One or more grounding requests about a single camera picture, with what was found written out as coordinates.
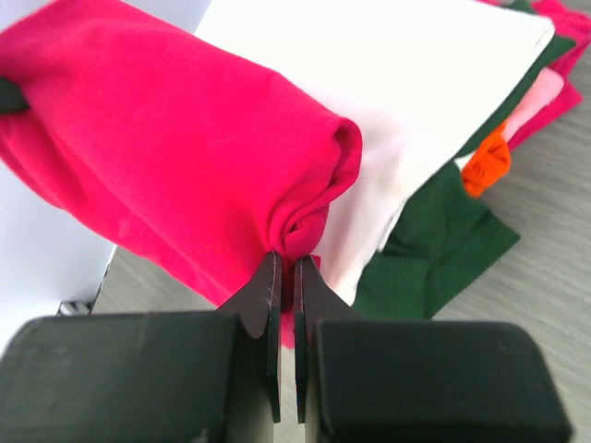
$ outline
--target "orange cloth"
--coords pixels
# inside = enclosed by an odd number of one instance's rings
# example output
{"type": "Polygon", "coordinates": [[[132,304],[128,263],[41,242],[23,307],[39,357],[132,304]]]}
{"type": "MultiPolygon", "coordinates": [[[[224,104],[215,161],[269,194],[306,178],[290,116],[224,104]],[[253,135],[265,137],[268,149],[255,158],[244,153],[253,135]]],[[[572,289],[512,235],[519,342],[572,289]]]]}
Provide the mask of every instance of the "orange cloth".
{"type": "Polygon", "coordinates": [[[484,139],[462,170],[462,181],[471,197],[480,197],[485,189],[493,186],[511,168],[509,145],[502,136],[506,123],[484,139]]]}

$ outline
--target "folded white cloth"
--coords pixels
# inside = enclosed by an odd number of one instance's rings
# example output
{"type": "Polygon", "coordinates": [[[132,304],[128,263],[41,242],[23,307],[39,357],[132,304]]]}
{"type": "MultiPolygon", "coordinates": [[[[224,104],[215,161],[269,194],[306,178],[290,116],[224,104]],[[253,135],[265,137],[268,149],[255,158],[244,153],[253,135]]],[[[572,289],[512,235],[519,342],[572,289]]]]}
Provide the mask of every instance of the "folded white cloth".
{"type": "Polygon", "coordinates": [[[501,105],[553,34],[547,18],[472,0],[212,0],[196,32],[361,127],[361,176],[331,204],[315,251],[350,305],[406,200],[501,105]]]}

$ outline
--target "red cloth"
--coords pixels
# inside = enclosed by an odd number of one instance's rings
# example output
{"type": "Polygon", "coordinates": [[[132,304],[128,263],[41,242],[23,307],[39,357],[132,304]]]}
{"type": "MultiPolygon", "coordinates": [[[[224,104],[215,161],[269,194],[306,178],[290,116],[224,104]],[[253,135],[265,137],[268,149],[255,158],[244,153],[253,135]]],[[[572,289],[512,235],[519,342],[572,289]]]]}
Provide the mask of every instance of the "red cloth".
{"type": "Polygon", "coordinates": [[[359,172],[354,123],[119,0],[57,0],[4,31],[0,75],[31,107],[0,116],[8,166],[216,305],[265,252],[287,269],[310,253],[359,172]]]}
{"type": "MultiPolygon", "coordinates": [[[[483,3],[500,5],[499,0],[480,0],[483,3]]],[[[591,42],[591,19],[585,14],[571,10],[559,0],[539,0],[532,7],[540,16],[548,17],[554,23],[557,34],[576,42],[571,51],[555,61],[550,67],[564,78],[564,88],[559,96],[536,114],[509,140],[509,148],[514,150],[526,139],[543,127],[556,121],[583,101],[583,96],[568,80],[568,76],[591,42]]]]}

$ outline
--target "pile of folded clothes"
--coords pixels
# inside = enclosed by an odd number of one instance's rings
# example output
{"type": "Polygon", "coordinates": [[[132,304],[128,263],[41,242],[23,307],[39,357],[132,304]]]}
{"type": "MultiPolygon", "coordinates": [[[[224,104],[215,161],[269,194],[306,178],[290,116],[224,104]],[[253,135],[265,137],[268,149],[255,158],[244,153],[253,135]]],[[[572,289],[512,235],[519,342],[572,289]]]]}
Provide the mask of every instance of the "pile of folded clothes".
{"type": "Polygon", "coordinates": [[[30,105],[0,158],[216,305],[276,250],[364,315],[431,318],[519,240],[479,198],[583,99],[590,42],[558,0],[212,0],[195,36],[55,0],[0,33],[30,105]]]}

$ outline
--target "dark green cloth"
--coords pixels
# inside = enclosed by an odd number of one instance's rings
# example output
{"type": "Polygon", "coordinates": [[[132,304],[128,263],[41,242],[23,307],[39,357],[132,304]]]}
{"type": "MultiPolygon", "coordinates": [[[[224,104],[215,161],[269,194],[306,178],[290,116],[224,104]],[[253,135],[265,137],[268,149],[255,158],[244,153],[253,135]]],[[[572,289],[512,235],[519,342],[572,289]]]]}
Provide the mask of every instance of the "dark green cloth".
{"type": "MultiPolygon", "coordinates": [[[[535,13],[526,1],[508,6],[535,13]]],[[[476,150],[531,88],[539,72],[574,47],[554,36],[499,109],[457,157],[476,150]]],[[[382,253],[365,267],[353,308],[368,317],[431,318],[504,255],[519,235],[469,197],[448,162],[406,203],[382,253]]]]}

